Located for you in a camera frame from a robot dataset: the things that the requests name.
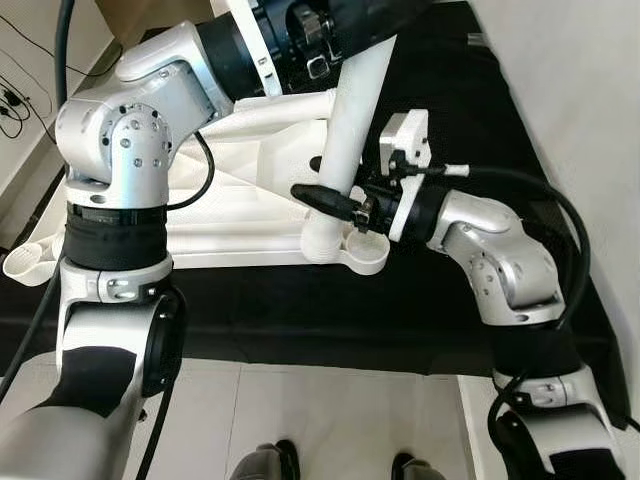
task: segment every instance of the black cable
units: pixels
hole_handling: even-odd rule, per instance
[[[144,456],[142,462],[138,468],[136,480],[145,480],[149,474],[151,463],[153,462],[153,456],[156,453],[156,447],[160,441],[160,435],[162,434],[162,427],[164,427],[164,420],[167,417],[167,411],[169,410],[169,404],[171,403],[171,397],[173,396],[173,389],[175,387],[177,375],[174,375],[167,384],[167,387],[162,394],[162,400],[160,401],[160,407],[158,408],[158,414],[156,415],[156,421],[153,424],[151,430],[151,436],[147,442],[147,447],[144,450]]]
[[[3,48],[0,48],[0,52],[2,52],[4,55],[6,55],[7,57],[9,57],[11,59],[11,61],[20,69],[22,70],[22,72],[27,75],[31,80],[33,80],[33,82],[38,86],[38,88],[47,96],[47,100],[49,101],[49,113],[47,113],[46,115],[43,115],[43,117],[48,117],[49,115],[51,115],[51,113],[53,113],[53,101],[51,100],[51,95],[49,94],[49,90],[47,90],[46,88],[44,88],[44,86],[40,83],[40,81],[34,77],[26,68],[24,68],[20,62],[18,62],[9,52],[7,52],[6,50],[4,50]]]
[[[7,25],[9,25],[18,35],[20,35],[22,38],[24,38],[27,42],[29,42],[31,45],[38,47],[40,50],[42,50],[44,53],[46,53],[47,55],[49,55],[51,58],[54,58],[55,55],[53,53],[51,53],[49,50],[47,50],[46,48],[44,48],[42,45],[40,45],[37,42],[34,42],[33,40],[31,40],[29,37],[27,37],[24,33],[22,33],[18,27],[16,27],[13,23],[11,23],[4,15],[0,15],[0,20],[3,20]],[[105,75],[106,73],[108,73],[113,66],[116,64],[116,62],[118,61],[118,59],[120,58],[120,56],[122,55],[122,52],[124,51],[124,48],[122,47],[122,45],[120,45],[120,52],[117,56],[117,58],[111,63],[111,65],[109,65],[106,69],[104,69],[102,72],[99,73],[86,73],[83,72],[82,70],[79,70],[75,67],[72,67],[70,65],[66,65],[65,62],[65,67],[68,68],[69,70],[79,73],[80,75],[84,75],[85,77],[101,77],[103,75]]]
[[[13,108],[11,106],[11,104],[9,102],[7,102],[6,100],[3,100],[3,99],[0,98],[0,102],[4,103],[7,106],[7,110],[11,110],[16,115],[15,117],[12,117],[11,115],[9,115],[9,112],[7,112],[5,114],[5,117],[10,118],[11,120],[14,120],[16,122],[24,122],[25,120],[27,120],[29,118],[29,117],[22,118],[20,116],[20,114],[18,113],[18,111],[15,108]]]
[[[207,179],[205,180],[202,187],[200,187],[200,190],[198,190],[195,194],[182,202],[174,203],[173,205],[167,205],[167,210],[178,210],[180,208],[188,207],[189,205],[194,204],[200,198],[202,198],[205,193],[207,193],[207,190],[209,190],[209,187],[213,183],[213,177],[216,172],[216,164],[213,158],[213,153],[211,153],[209,145],[207,145],[207,142],[204,140],[204,138],[202,138],[200,132],[196,131],[193,136],[196,137],[196,140],[198,140],[198,143],[204,151],[205,157],[207,157],[207,165],[209,167],[209,170],[207,171]]]
[[[625,415],[624,419],[627,421],[627,423],[631,428],[633,428],[636,432],[640,433],[640,423],[638,423],[638,421],[635,418],[633,418],[631,415]]]
[[[31,101],[28,98],[25,101],[27,102],[27,105],[29,105],[31,107],[31,110],[33,110],[34,115],[36,116],[36,118],[40,122],[40,125],[42,125],[42,128],[44,129],[44,133],[47,134],[47,137],[49,137],[49,140],[51,140],[51,142],[54,145],[57,145],[58,142],[56,142],[56,139],[53,137],[53,135],[51,135],[51,132],[49,132],[49,129],[47,128],[47,125],[44,123],[44,120],[42,119],[40,114],[37,112],[35,107],[31,104]]]
[[[6,82],[8,85],[3,85],[2,82],[0,82],[0,85],[3,85],[5,88],[9,89],[9,90],[13,90],[15,94],[19,95],[20,97],[22,97],[22,99],[20,100],[22,102],[22,105],[27,109],[27,112],[29,112],[29,114],[23,118],[22,120],[27,120],[31,117],[31,111],[33,111],[33,114],[36,116],[36,118],[38,119],[38,121],[40,122],[40,124],[42,125],[42,128],[44,129],[44,133],[47,134],[47,137],[49,137],[49,139],[53,142],[54,145],[57,145],[56,139],[51,135],[51,133],[49,132],[49,129],[47,128],[47,125],[44,123],[44,120],[42,119],[42,117],[40,116],[40,114],[38,113],[38,111],[35,109],[35,107],[33,106],[33,104],[31,103],[31,99],[29,97],[27,97],[24,93],[22,93],[18,87],[16,87],[13,83],[11,83],[6,77],[4,77],[2,74],[0,74],[0,79],[3,82]]]
[[[0,132],[2,132],[2,134],[3,134],[5,137],[7,137],[9,140],[14,140],[14,139],[18,138],[18,137],[20,136],[20,134],[22,133],[22,128],[23,128],[23,126],[24,126],[24,124],[23,124],[23,122],[21,121],[21,122],[20,122],[20,126],[18,127],[18,131],[17,131],[16,133],[10,134],[9,132],[7,132],[7,131],[5,130],[5,128],[4,128],[2,125],[0,125]]]
[[[75,0],[62,0],[58,10],[56,24],[55,56],[53,57],[54,75],[56,79],[56,98],[58,108],[67,101],[67,43],[69,42],[69,27]]]
[[[44,291],[44,295],[42,296],[42,300],[40,300],[38,309],[36,310],[36,313],[33,316],[33,320],[29,325],[29,329],[27,330],[27,333],[22,338],[22,342],[20,342],[20,346],[18,347],[18,350],[16,351],[15,355],[11,359],[11,364],[9,365],[9,367],[7,368],[4,374],[2,383],[0,383],[0,403],[2,403],[4,398],[7,396],[7,392],[9,391],[9,388],[11,387],[13,380],[16,377],[18,370],[20,370],[20,366],[24,362],[25,355],[27,354],[27,350],[29,349],[31,342],[33,342],[33,339],[35,338],[35,335],[38,329],[42,326],[42,323],[44,322],[45,310],[47,309],[47,306],[53,299],[53,294],[57,290],[56,287],[58,285],[59,278],[60,278],[59,273],[60,273],[60,260],[58,259],[58,262],[56,263],[56,268],[53,271],[53,276],[51,277],[51,280],[49,280],[49,285],[47,285],[47,289]]]

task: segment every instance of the black connector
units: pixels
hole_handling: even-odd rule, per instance
[[[7,103],[12,107],[22,105],[22,100],[20,100],[20,98],[11,90],[4,90],[4,98],[7,99]]]

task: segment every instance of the white wall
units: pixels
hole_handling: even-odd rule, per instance
[[[53,52],[59,0],[2,0],[0,13],[7,17],[25,35]],[[113,36],[93,0],[77,0],[69,33],[68,64],[88,71],[109,45]],[[55,82],[53,60],[38,48],[18,36],[0,20],[0,47],[10,53],[48,90],[55,108]],[[74,91],[82,81],[82,75],[68,71],[69,91]],[[49,102],[27,75],[0,52],[0,73],[31,97],[33,106],[42,115],[49,111]],[[55,111],[45,119],[51,124]],[[10,129],[14,125],[2,120]],[[0,135],[0,194],[11,178],[24,164],[43,135],[43,128],[32,117],[25,122],[22,134],[16,140]]]
[[[547,176],[584,217],[593,249],[592,278],[618,336],[633,410],[638,417],[638,2],[471,3],[500,59]],[[486,414],[483,408],[479,408],[479,415]],[[477,423],[484,427],[484,421]],[[631,467],[628,478],[640,478],[637,437],[627,433],[621,438]],[[504,474],[492,470],[490,461],[483,463],[489,467],[479,472],[478,478],[502,478]]]

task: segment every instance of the white robotic arm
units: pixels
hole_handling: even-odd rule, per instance
[[[359,183],[367,194],[362,204],[318,185],[294,185],[292,194],[362,231],[423,243],[460,265],[489,328],[496,388],[502,392],[527,372],[505,400],[508,412],[489,419],[510,479],[624,478],[591,369],[571,332],[558,328],[567,305],[553,257],[503,203],[437,185],[420,188],[427,173],[470,173],[468,165],[429,169],[429,160],[414,154],[426,141],[417,128],[421,116],[426,111],[393,115],[380,137],[382,179],[402,183],[400,195],[366,180]]]

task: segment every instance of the tiled floor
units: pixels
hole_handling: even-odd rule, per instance
[[[55,384],[50,355],[23,367],[0,409],[9,418]],[[159,404],[136,430],[135,478]],[[186,360],[149,478],[226,480],[260,443],[292,439],[305,480],[387,480],[401,449],[449,480],[467,480],[467,438],[455,377]]]

